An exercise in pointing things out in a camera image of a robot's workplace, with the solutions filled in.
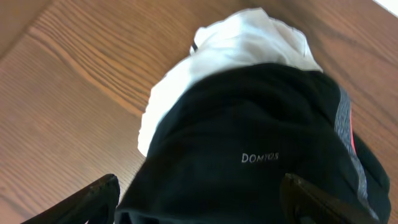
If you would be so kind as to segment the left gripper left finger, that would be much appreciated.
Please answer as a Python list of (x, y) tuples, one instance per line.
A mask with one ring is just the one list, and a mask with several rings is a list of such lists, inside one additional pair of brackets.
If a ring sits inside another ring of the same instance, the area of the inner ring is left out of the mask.
[(22, 224), (113, 224), (120, 186), (106, 174)]

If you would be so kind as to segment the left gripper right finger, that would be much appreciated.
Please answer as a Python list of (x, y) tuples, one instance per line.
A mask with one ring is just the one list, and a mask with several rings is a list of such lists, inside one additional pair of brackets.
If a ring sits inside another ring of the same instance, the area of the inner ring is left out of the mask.
[(295, 174), (280, 184), (280, 204), (289, 223), (374, 224), (378, 221)]

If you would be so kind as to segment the black leggings with coral waistband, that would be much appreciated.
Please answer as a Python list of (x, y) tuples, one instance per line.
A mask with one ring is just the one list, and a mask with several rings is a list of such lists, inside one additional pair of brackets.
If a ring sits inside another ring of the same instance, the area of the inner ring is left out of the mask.
[(297, 174), (387, 223), (389, 178), (353, 132), (347, 92), (321, 72), (265, 63), (212, 75), (158, 125), (116, 223), (285, 223)]

